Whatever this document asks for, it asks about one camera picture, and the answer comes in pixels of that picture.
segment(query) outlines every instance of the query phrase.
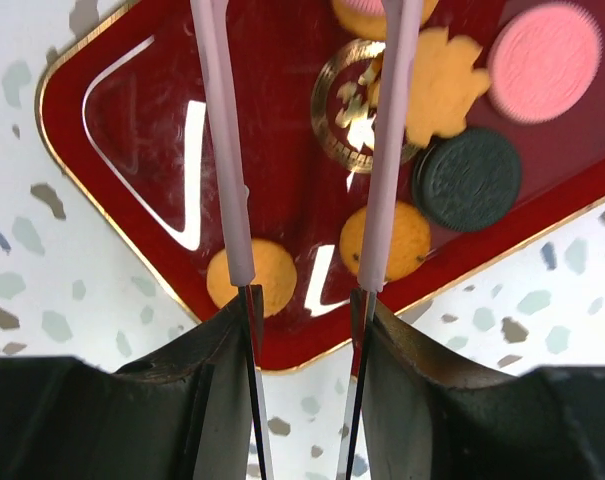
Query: tray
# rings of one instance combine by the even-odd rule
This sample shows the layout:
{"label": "tray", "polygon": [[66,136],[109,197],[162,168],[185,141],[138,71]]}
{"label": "tray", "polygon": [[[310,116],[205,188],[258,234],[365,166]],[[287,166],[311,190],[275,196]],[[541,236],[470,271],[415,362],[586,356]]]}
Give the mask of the tray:
{"label": "tray", "polygon": [[[537,3],[440,0],[427,26],[490,46],[505,22]],[[433,226],[425,264],[382,292],[391,310],[425,301],[605,200],[605,0],[575,3],[602,31],[596,80],[568,113],[533,127],[502,119],[486,97],[475,103],[469,125],[502,132],[522,156],[517,204],[479,233]],[[227,19],[252,233],[283,245],[298,271],[292,301],[266,322],[261,366],[281,371],[350,338],[356,279],[336,244],[366,204],[371,150],[366,131],[354,140],[335,116],[346,105],[340,87],[357,82],[383,45],[341,29],[328,0],[231,0]],[[49,68],[36,99],[52,156],[198,319],[217,310],[205,274],[223,246],[211,140],[197,114],[204,101],[188,0],[122,7]],[[406,201],[415,154],[406,146],[397,193]]]}

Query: terrazzo surface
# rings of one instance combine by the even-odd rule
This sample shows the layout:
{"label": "terrazzo surface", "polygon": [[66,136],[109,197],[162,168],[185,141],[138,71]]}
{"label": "terrazzo surface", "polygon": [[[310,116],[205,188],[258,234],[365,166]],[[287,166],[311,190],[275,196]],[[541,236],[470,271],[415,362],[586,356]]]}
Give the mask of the terrazzo surface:
{"label": "terrazzo surface", "polygon": [[[0,2],[0,356],[77,355],[112,371],[193,327],[65,177],[37,133],[38,78],[116,2]],[[510,374],[605,364],[605,204],[404,320]],[[350,348],[266,376],[278,479],[334,478]],[[251,445],[247,478],[259,478]],[[370,478],[360,438],[354,475]]]}

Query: orange cookie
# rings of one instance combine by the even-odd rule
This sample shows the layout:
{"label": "orange cookie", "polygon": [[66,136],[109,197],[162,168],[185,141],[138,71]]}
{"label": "orange cookie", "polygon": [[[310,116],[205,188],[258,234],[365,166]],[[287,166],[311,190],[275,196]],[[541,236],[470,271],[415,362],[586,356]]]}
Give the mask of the orange cookie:
{"label": "orange cookie", "polygon": [[[264,295],[264,317],[280,312],[293,297],[298,273],[291,255],[277,243],[256,239],[251,241],[255,279],[262,285]],[[238,293],[231,285],[226,250],[214,255],[206,272],[206,289],[218,308],[224,307]]]}
{"label": "orange cookie", "polygon": [[[418,37],[406,116],[409,142],[426,147],[433,135],[451,138],[466,129],[466,114],[491,81],[486,69],[474,69],[480,47],[471,37],[449,40],[448,28],[429,28]],[[368,100],[378,103],[380,82],[369,86]]]}
{"label": "orange cookie", "polygon": [[[425,0],[422,8],[424,24],[438,0]],[[386,40],[386,18],[382,0],[331,0],[333,11],[345,30],[365,40]]]}
{"label": "orange cookie", "polygon": [[[365,219],[366,207],[363,207],[349,217],[340,233],[340,256],[353,275],[357,275],[360,268]],[[422,265],[430,248],[431,229],[428,222],[416,208],[397,202],[386,267],[387,281],[394,282],[414,272]]]}

